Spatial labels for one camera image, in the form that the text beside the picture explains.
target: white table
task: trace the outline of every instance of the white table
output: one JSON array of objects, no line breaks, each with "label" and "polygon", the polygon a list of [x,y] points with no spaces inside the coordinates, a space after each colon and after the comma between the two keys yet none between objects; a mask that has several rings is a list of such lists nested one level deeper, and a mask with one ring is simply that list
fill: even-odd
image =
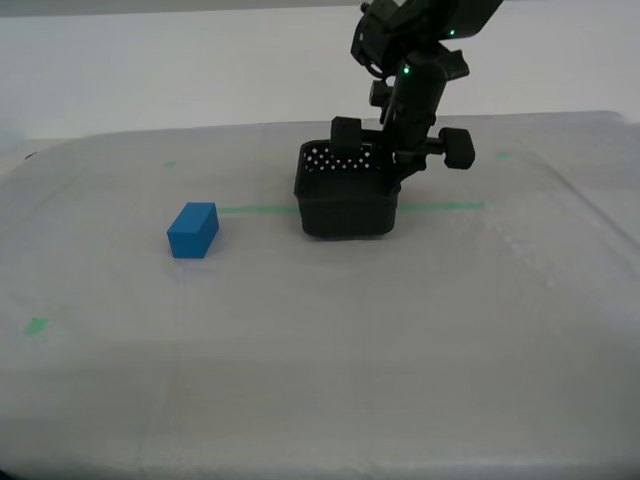
[{"label": "white table", "polygon": [[[638,126],[443,123],[477,164],[431,158],[375,241],[318,242],[290,213],[328,124],[86,138],[0,178],[0,468],[639,476]],[[202,261],[169,253],[188,201],[221,208]]]}]

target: green tape mark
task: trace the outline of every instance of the green tape mark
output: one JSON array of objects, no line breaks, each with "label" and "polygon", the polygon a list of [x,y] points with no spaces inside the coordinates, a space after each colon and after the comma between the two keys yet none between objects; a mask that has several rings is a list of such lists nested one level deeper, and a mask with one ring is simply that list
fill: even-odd
[{"label": "green tape mark", "polygon": [[279,206],[266,206],[259,205],[247,205],[245,207],[218,207],[218,213],[222,215],[237,215],[239,213],[255,213],[258,215],[265,213],[298,213],[298,207],[279,207]]},{"label": "green tape mark", "polygon": [[24,334],[28,336],[38,335],[47,328],[48,324],[49,320],[46,318],[32,318],[31,323],[25,328]]},{"label": "green tape mark", "polygon": [[[415,212],[446,212],[450,210],[482,210],[486,208],[486,205],[481,202],[472,203],[418,203],[409,205],[399,205],[398,213],[415,213]],[[218,207],[218,213],[220,215],[239,215],[239,214],[287,214],[296,215],[300,212],[298,207],[284,207],[284,206],[260,206],[260,205],[247,205],[244,207]]]},{"label": "green tape mark", "polygon": [[440,203],[440,204],[415,204],[398,205],[398,213],[414,212],[446,212],[449,210],[483,210],[486,204],[476,203]]}]

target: black mesh basket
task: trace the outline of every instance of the black mesh basket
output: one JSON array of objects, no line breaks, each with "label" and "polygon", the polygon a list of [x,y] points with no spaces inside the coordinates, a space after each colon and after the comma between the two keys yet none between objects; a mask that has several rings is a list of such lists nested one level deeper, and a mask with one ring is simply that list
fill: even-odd
[{"label": "black mesh basket", "polygon": [[356,158],[331,153],[330,142],[300,149],[295,195],[302,228],[324,238],[383,235],[393,229],[399,188],[383,175],[382,158],[363,144]]}]

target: blue rectangular block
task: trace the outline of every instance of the blue rectangular block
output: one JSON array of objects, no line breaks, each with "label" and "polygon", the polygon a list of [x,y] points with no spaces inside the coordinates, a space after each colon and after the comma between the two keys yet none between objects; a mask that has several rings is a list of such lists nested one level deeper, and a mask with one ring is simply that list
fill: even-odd
[{"label": "blue rectangular block", "polygon": [[215,203],[187,203],[167,231],[175,258],[204,258],[218,233]]}]

